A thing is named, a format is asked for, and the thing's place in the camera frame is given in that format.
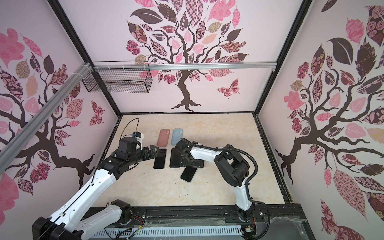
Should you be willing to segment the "black smartphone from pink case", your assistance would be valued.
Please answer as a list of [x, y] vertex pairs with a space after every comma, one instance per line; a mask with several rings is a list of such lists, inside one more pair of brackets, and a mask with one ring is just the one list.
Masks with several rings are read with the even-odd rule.
[[159, 149], [159, 153], [154, 161], [154, 169], [164, 169], [167, 156], [167, 149]]

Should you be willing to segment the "pink silicone phone case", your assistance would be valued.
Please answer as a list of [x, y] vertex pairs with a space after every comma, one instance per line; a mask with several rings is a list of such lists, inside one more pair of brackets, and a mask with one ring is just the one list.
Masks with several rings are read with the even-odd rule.
[[170, 137], [170, 130], [168, 129], [162, 129], [160, 130], [157, 146], [158, 147], [167, 147]]

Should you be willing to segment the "light blue phone case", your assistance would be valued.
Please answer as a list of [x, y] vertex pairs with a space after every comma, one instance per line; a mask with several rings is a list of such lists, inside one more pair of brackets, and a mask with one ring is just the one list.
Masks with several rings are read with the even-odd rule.
[[183, 129], [174, 129], [172, 133], [171, 145], [175, 146], [183, 137]]

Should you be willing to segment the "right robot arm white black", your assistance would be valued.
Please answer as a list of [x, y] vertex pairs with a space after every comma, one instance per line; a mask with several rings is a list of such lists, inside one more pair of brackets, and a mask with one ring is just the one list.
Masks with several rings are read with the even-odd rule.
[[185, 168], [182, 180], [191, 182], [197, 169], [202, 169], [205, 162], [214, 163], [224, 181], [234, 188], [237, 215], [241, 220], [249, 221], [254, 210], [246, 184], [250, 165], [240, 152], [231, 145], [212, 148], [184, 138], [176, 143], [176, 150], [181, 154], [181, 167]]

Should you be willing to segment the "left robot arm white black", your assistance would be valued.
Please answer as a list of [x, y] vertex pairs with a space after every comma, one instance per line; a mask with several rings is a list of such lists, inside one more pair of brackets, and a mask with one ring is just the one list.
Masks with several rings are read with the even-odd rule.
[[130, 221], [130, 205], [122, 201], [116, 201], [86, 219], [84, 215], [123, 173], [132, 170], [139, 162], [155, 159], [158, 153], [157, 146], [143, 147], [141, 137], [120, 139], [118, 149], [100, 162], [93, 177], [68, 202], [48, 218], [40, 217], [34, 222], [33, 239], [88, 240], [112, 223]]

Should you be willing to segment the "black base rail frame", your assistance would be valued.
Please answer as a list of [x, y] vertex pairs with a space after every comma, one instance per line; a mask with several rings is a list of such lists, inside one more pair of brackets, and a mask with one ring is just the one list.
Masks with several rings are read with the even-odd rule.
[[[106, 207], [92, 207], [84, 215], [91, 217]], [[120, 220], [106, 228], [240, 226], [237, 239], [313, 240], [315, 236], [299, 204], [254, 205], [249, 221], [239, 218], [235, 205], [131, 207], [130, 221]]]

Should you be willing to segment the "aluminium rail back wall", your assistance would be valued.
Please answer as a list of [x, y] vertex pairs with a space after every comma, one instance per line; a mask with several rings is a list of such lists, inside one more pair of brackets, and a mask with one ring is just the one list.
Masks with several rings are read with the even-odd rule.
[[198, 64], [142, 64], [136, 65], [113, 65], [105, 62], [103, 65], [94, 63], [95, 71], [101, 70], [148, 70], [148, 71], [168, 71], [168, 70], [211, 70], [211, 69], [274, 69], [277, 66], [275, 62], [239, 62], [239, 63], [198, 63]]

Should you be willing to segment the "aluminium rail wall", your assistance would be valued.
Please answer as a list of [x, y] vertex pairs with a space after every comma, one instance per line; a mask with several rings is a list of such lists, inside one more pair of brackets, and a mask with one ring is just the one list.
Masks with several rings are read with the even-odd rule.
[[54, 113], [55, 109], [62, 103], [65, 97], [75, 88], [75, 86], [92, 70], [90, 63], [83, 63], [59, 88], [49, 101], [39, 110], [37, 114], [23, 127], [1, 151], [1, 173], [3, 173], [10, 163], [16, 158], [23, 147], [38, 132], [45, 121]]
[[105, 62], [103, 65], [94, 63], [95, 71], [101, 70], [148, 70], [148, 71], [168, 71], [168, 70], [211, 70], [211, 69], [274, 69], [277, 66], [275, 62], [239, 62], [239, 63], [198, 63], [198, 64], [142, 64], [136, 65], [113, 65]]

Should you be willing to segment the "aluminium rail left wall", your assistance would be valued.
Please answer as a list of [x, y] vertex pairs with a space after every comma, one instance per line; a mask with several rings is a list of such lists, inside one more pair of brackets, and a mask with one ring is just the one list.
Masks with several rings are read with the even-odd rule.
[[23, 147], [38, 132], [45, 121], [54, 113], [55, 109], [62, 103], [65, 97], [75, 88], [75, 86], [92, 70], [90, 63], [83, 63], [59, 88], [49, 101], [39, 110], [37, 114], [23, 127], [1, 151], [1, 173], [3, 173], [10, 163], [16, 158]]

